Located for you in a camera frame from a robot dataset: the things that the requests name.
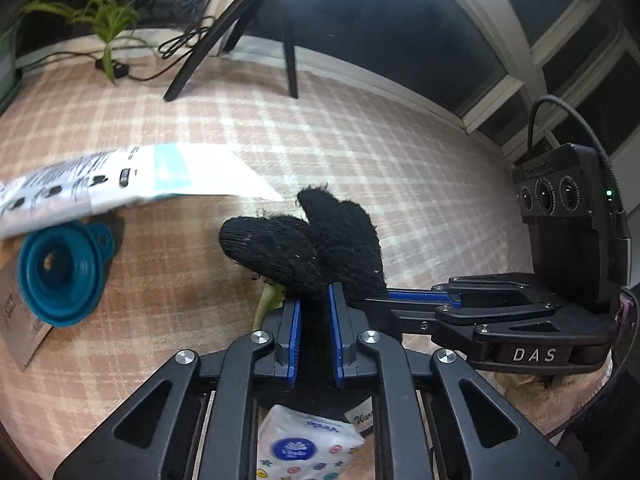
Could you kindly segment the black power strip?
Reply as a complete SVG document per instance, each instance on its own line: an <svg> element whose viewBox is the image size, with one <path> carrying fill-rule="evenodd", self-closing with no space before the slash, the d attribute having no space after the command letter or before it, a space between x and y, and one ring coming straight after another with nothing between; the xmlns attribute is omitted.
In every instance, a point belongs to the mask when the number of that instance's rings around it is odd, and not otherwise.
<svg viewBox="0 0 640 480"><path fill-rule="evenodd" d="M100 72L103 72L107 76L107 79L110 81L126 78L129 75L129 65L124 63L119 63L117 61L112 61L111 69L106 70L104 68L104 63L102 58L99 58L98 60L94 61L94 68L96 70L99 70Z"/></svg>

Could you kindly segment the white window frame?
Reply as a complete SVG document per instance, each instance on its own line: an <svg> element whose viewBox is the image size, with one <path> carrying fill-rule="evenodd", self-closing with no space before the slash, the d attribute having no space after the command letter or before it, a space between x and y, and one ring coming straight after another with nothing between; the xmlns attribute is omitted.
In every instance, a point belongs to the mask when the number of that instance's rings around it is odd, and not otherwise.
<svg viewBox="0 0 640 480"><path fill-rule="evenodd" d="M6 10L24 0L6 0ZM422 108L522 158L582 143L582 116L614 157L639 146L639 48L608 0L139 0L113 60L151 53L151 78L194 81L206 58L279 64L284 90L317 72ZM17 51L93 36L29 14Z"/></svg>

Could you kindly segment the potted spider plant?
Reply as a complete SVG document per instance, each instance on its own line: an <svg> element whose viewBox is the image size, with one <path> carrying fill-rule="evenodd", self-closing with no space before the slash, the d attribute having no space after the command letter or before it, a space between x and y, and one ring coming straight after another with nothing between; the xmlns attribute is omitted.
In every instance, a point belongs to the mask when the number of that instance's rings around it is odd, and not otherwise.
<svg viewBox="0 0 640 480"><path fill-rule="evenodd" d="M113 44L124 31L140 21L139 0L24 0L1 15L1 109L7 110L17 96L23 70L17 66L18 30L29 14L44 13L62 18L66 24L83 24L102 41L102 60L111 69Z"/></svg>

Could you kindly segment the blue collapsible funnel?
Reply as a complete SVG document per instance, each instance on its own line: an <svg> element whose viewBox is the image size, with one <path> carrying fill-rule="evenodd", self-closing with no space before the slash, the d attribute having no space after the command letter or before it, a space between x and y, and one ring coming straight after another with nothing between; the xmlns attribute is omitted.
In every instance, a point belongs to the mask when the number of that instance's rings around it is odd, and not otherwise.
<svg viewBox="0 0 640 480"><path fill-rule="evenodd" d="M114 236L103 222L50 226L24 239L17 283L42 322L72 326L96 310L106 283L105 267L114 255Z"/></svg>

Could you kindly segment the grey foil sachet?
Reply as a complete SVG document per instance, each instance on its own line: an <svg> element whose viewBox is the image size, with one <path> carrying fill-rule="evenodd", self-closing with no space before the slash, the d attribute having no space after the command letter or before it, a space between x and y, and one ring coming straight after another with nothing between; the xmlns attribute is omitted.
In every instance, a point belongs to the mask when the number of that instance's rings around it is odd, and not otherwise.
<svg viewBox="0 0 640 480"><path fill-rule="evenodd" d="M1 337L17 368L24 372L52 326L37 318L26 304L17 281L17 260L1 269Z"/></svg>

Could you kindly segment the white plastic pouch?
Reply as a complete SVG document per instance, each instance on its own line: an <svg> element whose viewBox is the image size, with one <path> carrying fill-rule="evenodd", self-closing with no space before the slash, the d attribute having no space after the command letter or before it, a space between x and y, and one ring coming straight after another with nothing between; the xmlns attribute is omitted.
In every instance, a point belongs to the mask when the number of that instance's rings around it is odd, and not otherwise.
<svg viewBox="0 0 640 480"><path fill-rule="evenodd" d="M283 200L223 145L131 145L58 162L2 184L1 236L14 237L174 195Z"/></svg>

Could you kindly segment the white tissue pack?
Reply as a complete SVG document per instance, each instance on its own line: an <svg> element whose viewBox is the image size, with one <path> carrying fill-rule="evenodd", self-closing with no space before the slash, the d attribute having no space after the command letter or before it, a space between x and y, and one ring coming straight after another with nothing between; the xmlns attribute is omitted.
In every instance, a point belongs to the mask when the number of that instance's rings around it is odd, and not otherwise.
<svg viewBox="0 0 640 480"><path fill-rule="evenodd" d="M364 445L349 422L276 404L258 429L257 479L336 479Z"/></svg>

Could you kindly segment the black fuzzy glove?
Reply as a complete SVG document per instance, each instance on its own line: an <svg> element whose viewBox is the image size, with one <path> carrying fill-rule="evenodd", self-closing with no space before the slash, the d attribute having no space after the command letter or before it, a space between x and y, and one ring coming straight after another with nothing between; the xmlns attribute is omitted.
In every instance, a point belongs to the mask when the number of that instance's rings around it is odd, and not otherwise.
<svg viewBox="0 0 640 480"><path fill-rule="evenodd" d="M388 295L380 239L367 214L327 188L303 188L306 216L233 217L219 231L224 254L300 299L323 304L340 283L347 299Z"/></svg>

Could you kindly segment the yellow-green microfiber cloth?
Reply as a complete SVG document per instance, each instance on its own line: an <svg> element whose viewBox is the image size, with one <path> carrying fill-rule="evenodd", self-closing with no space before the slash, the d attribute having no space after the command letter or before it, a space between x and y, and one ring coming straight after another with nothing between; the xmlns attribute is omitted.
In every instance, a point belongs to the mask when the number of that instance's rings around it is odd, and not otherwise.
<svg viewBox="0 0 640 480"><path fill-rule="evenodd" d="M253 330L259 330L262 327L262 321L268 312L279 309L282 306L283 297L283 288L280 285L265 284L255 311Z"/></svg>

